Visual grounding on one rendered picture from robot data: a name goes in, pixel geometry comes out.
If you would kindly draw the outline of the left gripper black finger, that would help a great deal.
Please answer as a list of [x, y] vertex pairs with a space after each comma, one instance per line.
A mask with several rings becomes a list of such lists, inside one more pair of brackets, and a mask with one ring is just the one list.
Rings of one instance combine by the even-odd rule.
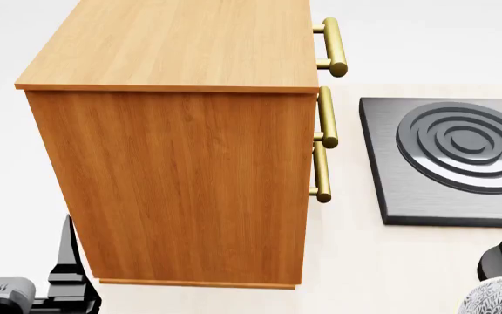
[[84, 266], [80, 260], [74, 224], [69, 214], [64, 219], [58, 250], [58, 261], [50, 272], [50, 284], [81, 283], [86, 281]]

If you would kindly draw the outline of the wooden cabinet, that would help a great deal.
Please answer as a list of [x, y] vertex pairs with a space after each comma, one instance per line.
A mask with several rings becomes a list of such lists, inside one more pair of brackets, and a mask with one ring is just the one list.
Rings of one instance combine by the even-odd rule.
[[15, 83], [102, 283], [292, 290], [310, 0], [80, 0]]

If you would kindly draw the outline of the grey floral patterned bowl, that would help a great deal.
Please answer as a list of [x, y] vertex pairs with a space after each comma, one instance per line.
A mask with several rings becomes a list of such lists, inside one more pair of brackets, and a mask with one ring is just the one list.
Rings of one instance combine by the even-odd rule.
[[468, 292], [456, 314], [502, 314], [502, 276], [486, 279]]

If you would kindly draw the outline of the black stove burner plate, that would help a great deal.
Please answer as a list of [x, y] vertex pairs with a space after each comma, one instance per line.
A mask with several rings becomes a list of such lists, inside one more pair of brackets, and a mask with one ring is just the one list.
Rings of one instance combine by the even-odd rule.
[[502, 99], [361, 98], [387, 225], [502, 227]]

